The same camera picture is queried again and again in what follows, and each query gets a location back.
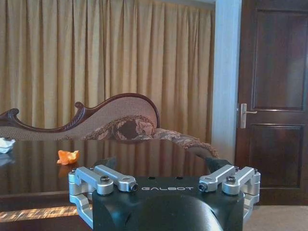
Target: table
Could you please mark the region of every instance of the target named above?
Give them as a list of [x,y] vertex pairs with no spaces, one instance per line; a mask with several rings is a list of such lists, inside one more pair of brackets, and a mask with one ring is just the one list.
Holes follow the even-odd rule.
[[[58,150],[79,150],[80,159],[58,165]],[[90,230],[69,202],[67,174],[97,164],[133,176],[208,174],[202,158],[166,140],[17,141],[9,162],[0,162],[0,230]]]

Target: metal clamp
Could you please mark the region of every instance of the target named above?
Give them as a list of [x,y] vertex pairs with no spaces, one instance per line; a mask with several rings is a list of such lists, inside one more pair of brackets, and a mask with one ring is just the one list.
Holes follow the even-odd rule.
[[229,176],[234,174],[236,171],[232,165],[225,165],[210,175],[202,176],[199,178],[199,190],[202,192],[213,192],[217,190],[217,187],[222,181]]
[[93,229],[93,213],[89,199],[92,192],[97,191],[102,196],[109,195],[114,190],[114,184],[122,192],[131,192],[138,189],[136,179],[123,175],[104,165],[79,167],[68,174],[69,200],[77,206],[80,217]]
[[244,199],[244,222],[248,221],[254,204],[259,202],[261,174],[252,167],[225,165],[210,175],[199,178],[199,190],[202,192],[216,191],[222,183],[222,191],[227,195],[237,195],[242,191]]

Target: door handle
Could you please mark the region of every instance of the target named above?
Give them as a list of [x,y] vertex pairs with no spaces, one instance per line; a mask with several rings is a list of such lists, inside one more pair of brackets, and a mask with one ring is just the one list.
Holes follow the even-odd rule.
[[258,112],[257,112],[257,111],[252,111],[252,112],[246,111],[245,113],[246,113],[246,114],[257,114]]
[[241,104],[241,114],[240,114],[240,128],[246,128],[246,115],[247,114],[257,114],[257,111],[249,112],[247,111],[247,104]]

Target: screw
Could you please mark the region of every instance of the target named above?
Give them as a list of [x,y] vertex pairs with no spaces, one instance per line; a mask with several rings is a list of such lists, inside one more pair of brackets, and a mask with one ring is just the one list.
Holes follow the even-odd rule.
[[229,177],[227,177],[227,182],[232,182],[232,183],[234,183],[234,182],[235,182],[235,176],[229,176]]
[[137,191],[138,190],[138,184],[133,184],[130,188],[131,191]]
[[207,190],[207,185],[201,183],[201,184],[199,184],[198,189],[201,192],[205,192]]
[[102,176],[101,182],[108,182],[110,180],[109,176]]

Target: wooden door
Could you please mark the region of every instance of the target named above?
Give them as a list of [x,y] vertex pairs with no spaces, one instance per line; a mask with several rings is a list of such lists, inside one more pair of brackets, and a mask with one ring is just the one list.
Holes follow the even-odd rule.
[[243,0],[235,163],[261,173],[260,204],[308,205],[308,0]]

